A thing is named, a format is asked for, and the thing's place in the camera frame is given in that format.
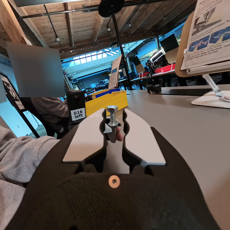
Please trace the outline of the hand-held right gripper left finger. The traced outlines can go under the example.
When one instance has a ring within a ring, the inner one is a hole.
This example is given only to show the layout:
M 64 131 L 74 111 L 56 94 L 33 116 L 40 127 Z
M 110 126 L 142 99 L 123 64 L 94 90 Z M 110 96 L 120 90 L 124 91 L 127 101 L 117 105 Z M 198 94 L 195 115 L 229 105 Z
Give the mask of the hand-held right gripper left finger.
M 62 160 L 63 163 L 83 163 L 105 153 L 108 142 L 104 135 L 106 110 L 99 109 L 78 126 Z

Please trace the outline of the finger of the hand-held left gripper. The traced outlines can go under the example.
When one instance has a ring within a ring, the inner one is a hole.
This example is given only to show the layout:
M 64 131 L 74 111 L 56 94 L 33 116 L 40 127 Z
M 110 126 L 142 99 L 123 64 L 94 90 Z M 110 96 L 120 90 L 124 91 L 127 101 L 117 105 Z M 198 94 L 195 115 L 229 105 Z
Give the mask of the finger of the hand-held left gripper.
M 105 124 L 105 131 L 103 132 L 107 140 L 109 140 L 111 143 L 116 142 L 116 132 L 117 131 L 117 124 L 116 125 L 110 125 Z

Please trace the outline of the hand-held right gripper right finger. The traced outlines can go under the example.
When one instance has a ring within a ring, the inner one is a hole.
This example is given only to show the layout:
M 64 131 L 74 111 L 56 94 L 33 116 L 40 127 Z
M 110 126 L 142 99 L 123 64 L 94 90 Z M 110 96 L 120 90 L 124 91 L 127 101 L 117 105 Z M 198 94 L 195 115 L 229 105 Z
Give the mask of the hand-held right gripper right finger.
M 123 161 L 129 166 L 166 165 L 150 125 L 129 109 L 123 110 L 123 122 Z

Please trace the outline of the grey desk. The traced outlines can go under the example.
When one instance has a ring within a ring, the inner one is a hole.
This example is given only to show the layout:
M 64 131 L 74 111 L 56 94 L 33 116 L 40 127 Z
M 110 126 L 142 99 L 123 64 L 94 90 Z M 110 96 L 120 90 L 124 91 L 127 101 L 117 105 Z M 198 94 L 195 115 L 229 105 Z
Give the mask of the grey desk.
M 197 97 L 127 91 L 128 109 L 174 146 L 193 171 L 221 229 L 230 229 L 230 110 L 197 106 Z

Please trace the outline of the black desk mat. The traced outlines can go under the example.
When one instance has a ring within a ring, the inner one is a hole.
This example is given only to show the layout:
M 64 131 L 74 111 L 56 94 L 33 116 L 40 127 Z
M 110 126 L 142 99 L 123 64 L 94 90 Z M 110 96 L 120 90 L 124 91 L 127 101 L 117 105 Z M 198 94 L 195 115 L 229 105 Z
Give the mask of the black desk mat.
M 206 93 L 212 91 L 207 88 L 193 88 L 193 89 L 171 89 L 163 92 L 163 95 L 181 95 L 181 96 L 203 96 Z

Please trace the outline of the person's left hand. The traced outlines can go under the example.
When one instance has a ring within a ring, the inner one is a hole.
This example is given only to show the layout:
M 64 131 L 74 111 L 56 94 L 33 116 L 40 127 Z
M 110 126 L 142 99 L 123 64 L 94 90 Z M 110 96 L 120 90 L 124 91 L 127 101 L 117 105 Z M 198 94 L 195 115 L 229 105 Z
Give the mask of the person's left hand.
M 120 127 L 117 127 L 117 128 L 116 128 L 116 135 L 115 135 L 115 138 L 116 138 L 117 141 L 122 142 L 124 137 L 123 137 L 123 135 L 120 133 L 120 131 L 121 131 Z

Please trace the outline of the yellow plastic bin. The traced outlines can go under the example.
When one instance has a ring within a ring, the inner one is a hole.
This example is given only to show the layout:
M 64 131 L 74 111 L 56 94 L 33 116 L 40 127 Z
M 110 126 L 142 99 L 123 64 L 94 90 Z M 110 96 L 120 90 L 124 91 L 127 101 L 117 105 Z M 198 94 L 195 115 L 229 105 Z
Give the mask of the yellow plastic bin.
M 115 105 L 118 110 L 121 110 L 128 106 L 126 91 L 112 92 L 111 94 L 105 94 L 98 98 L 95 98 L 85 103 L 86 116 L 93 114 L 101 108 L 107 109 L 107 106 Z

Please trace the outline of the blue plastic bin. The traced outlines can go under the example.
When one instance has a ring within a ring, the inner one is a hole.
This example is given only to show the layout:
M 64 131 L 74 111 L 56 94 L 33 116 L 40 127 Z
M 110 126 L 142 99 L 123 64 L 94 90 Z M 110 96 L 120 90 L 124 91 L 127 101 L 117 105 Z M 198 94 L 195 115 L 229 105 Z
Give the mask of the blue plastic bin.
M 101 92 L 101 93 L 99 93 L 99 94 L 96 94 L 96 95 L 95 95 L 95 98 L 99 98 L 99 97 L 104 96 L 104 95 L 106 95 L 106 94 L 111 94 L 112 92 L 120 92 L 120 91 L 121 91 L 120 88 L 110 89 L 110 90 Z

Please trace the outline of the brown cardboard sheet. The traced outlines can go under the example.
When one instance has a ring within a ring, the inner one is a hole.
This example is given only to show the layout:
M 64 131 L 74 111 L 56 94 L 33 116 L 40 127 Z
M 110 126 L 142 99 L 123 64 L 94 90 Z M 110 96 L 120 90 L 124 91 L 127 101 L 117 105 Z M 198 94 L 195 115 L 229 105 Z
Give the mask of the brown cardboard sheet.
M 115 59 L 112 63 L 111 75 L 109 78 L 108 89 L 114 89 L 118 86 L 119 66 L 122 60 L 122 55 Z

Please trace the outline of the black charger dock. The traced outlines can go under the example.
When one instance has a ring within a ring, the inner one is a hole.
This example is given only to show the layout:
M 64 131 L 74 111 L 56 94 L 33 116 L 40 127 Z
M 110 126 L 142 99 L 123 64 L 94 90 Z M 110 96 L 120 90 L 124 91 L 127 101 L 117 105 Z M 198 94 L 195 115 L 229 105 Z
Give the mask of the black charger dock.
M 149 94 L 153 93 L 161 93 L 161 86 L 159 84 L 157 85 L 146 85 L 147 92 Z

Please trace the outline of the red plastic tray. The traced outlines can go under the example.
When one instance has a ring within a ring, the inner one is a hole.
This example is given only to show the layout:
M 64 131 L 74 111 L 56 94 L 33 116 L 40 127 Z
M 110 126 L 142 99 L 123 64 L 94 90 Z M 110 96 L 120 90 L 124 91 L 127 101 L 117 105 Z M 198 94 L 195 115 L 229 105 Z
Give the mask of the red plastic tray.
M 169 71 L 174 71 L 175 70 L 175 64 L 168 65 L 162 68 L 155 69 L 155 73 L 166 73 Z

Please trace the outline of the wooden document stand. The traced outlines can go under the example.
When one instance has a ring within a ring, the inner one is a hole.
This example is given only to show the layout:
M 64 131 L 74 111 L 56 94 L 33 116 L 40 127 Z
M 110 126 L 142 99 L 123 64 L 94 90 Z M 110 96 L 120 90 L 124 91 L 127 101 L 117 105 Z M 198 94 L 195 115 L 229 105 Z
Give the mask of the wooden document stand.
M 199 67 L 197 68 L 197 71 L 194 71 L 191 74 L 188 74 L 186 69 L 181 70 L 183 59 L 184 59 L 184 52 L 185 52 L 185 48 L 188 42 L 188 36 L 189 36 L 193 14 L 194 12 L 191 13 L 191 15 L 188 17 L 182 29 L 181 41 L 180 41 L 180 45 L 178 48 L 176 65 L 175 65 L 175 72 L 180 77 L 202 75 L 202 77 L 206 80 L 206 82 L 212 88 L 211 92 L 206 93 L 204 96 L 201 96 L 198 99 L 195 99 L 194 101 L 192 101 L 191 103 L 193 105 L 229 109 L 230 108 L 230 90 L 221 90 L 214 83 L 210 74 L 230 71 L 230 61 Z

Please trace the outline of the black floor lamp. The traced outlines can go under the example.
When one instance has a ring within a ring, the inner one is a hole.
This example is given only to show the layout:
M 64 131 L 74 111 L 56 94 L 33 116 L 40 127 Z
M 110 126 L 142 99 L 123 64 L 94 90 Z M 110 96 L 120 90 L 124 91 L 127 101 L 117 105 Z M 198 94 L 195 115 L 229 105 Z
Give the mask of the black floor lamp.
M 124 2 L 125 2 L 124 0 L 101 0 L 98 6 L 98 13 L 103 18 L 107 18 L 109 16 L 112 17 L 115 32 L 116 32 L 116 37 L 117 37 L 119 48 L 122 54 L 122 60 L 123 60 L 124 68 L 125 68 L 129 90 L 133 90 L 129 72 L 128 72 L 127 61 L 126 61 L 125 54 L 124 54 L 123 47 L 122 47 L 118 24 L 117 24 L 116 16 L 115 16 L 115 14 L 118 13 L 124 6 Z

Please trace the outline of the white printed page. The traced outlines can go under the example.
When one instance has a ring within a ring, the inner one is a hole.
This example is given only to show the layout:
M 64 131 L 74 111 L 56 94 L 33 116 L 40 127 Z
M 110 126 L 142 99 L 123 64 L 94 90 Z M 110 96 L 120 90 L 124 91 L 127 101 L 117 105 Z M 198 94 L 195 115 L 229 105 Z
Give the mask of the white printed page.
M 181 70 L 230 60 L 230 1 L 198 0 L 188 36 Z

